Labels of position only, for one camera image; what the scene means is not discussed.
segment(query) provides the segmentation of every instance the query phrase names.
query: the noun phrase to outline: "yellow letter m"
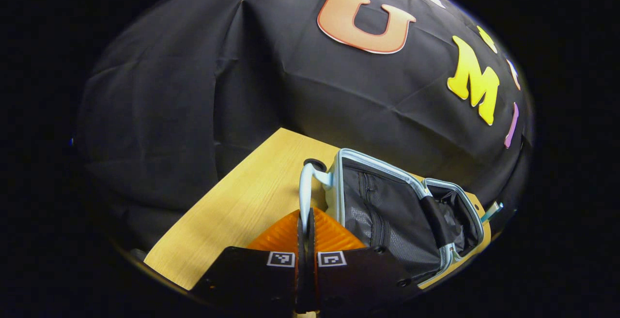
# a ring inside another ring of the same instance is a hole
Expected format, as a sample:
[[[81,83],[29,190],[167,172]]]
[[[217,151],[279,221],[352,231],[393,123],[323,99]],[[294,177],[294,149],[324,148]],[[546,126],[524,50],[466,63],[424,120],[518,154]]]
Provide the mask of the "yellow letter m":
[[[452,36],[459,47],[459,62],[454,77],[448,78],[448,89],[465,100],[469,96],[467,80],[471,89],[471,106],[478,105],[484,95],[484,101],[478,106],[478,114],[489,124],[493,124],[493,112],[496,108],[497,87],[500,80],[490,67],[480,72],[480,64],[474,50],[457,36]]]

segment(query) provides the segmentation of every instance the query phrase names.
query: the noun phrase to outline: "orange letter u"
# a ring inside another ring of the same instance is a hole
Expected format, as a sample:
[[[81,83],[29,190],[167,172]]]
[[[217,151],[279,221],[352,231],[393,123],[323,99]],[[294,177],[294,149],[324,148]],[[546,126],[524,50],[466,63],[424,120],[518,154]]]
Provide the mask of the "orange letter u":
[[[317,23],[327,36],[345,45],[384,55],[400,51],[407,41],[409,22],[416,18],[402,9],[381,5],[389,14],[386,30],[381,35],[367,33],[355,27],[355,16],[359,7],[368,3],[370,0],[326,0]]]

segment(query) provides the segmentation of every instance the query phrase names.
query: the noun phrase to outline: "wooden board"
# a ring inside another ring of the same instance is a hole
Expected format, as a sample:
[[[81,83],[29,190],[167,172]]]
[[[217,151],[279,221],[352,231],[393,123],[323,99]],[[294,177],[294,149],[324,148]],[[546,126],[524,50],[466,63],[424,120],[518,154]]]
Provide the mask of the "wooden board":
[[[277,130],[181,217],[144,262],[180,287],[191,289],[224,248],[247,246],[273,223],[299,209],[303,162],[315,158],[329,167],[338,150],[310,137]],[[478,199],[467,194],[482,216]],[[316,179],[312,181],[311,205],[327,208],[325,192]],[[485,234],[490,237],[488,224]]]

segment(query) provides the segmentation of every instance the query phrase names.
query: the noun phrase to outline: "bag handle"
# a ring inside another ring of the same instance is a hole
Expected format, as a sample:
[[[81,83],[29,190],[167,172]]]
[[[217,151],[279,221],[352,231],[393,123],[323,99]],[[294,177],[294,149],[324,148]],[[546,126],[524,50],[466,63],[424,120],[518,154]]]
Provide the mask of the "bag handle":
[[[312,177],[320,181],[324,187],[332,186],[333,173],[316,170],[312,163],[307,163],[301,170],[299,177],[299,216],[304,234],[308,229],[308,214],[310,213],[310,197],[312,195]]]

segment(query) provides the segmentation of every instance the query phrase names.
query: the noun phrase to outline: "zipper pull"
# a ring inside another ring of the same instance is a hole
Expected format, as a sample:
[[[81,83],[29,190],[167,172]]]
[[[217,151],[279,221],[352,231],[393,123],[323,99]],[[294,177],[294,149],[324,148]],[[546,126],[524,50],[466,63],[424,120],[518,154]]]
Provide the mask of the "zipper pull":
[[[487,210],[487,212],[485,212],[484,215],[480,218],[480,222],[483,224],[487,223],[491,219],[491,217],[496,215],[498,211],[502,210],[502,208],[503,203],[500,202],[500,204],[498,205],[497,201],[494,201],[490,208]]]

